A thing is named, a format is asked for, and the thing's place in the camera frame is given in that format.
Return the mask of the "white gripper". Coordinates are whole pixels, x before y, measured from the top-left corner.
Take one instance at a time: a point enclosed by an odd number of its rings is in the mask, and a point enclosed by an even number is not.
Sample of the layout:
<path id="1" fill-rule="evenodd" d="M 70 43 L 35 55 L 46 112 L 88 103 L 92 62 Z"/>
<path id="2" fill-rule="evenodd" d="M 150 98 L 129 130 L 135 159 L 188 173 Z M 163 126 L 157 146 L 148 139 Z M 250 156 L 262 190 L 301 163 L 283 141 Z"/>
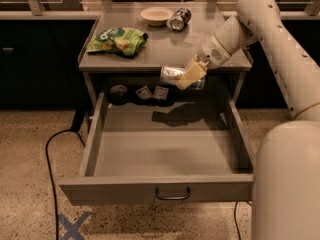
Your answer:
<path id="1" fill-rule="evenodd" d="M 215 36 L 209 37 L 199 48 L 195 55 L 185 67 L 185 71 L 177 82 L 181 90 L 188 88 L 194 82 L 202 79 L 207 69 L 220 68 L 231 54 L 220 44 Z"/>

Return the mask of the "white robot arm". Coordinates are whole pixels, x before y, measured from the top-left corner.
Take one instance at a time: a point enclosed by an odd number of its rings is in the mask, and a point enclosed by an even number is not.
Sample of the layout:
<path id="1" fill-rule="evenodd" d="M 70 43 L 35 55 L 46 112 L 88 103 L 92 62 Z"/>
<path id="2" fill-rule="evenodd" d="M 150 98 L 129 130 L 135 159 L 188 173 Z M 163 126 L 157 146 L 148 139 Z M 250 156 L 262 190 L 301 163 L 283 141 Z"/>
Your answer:
<path id="1" fill-rule="evenodd" d="M 320 68 L 281 21 L 275 0 L 237 0 L 179 78 L 180 89 L 258 41 L 293 120 L 273 128 L 255 158 L 252 240 L 320 240 Z"/>

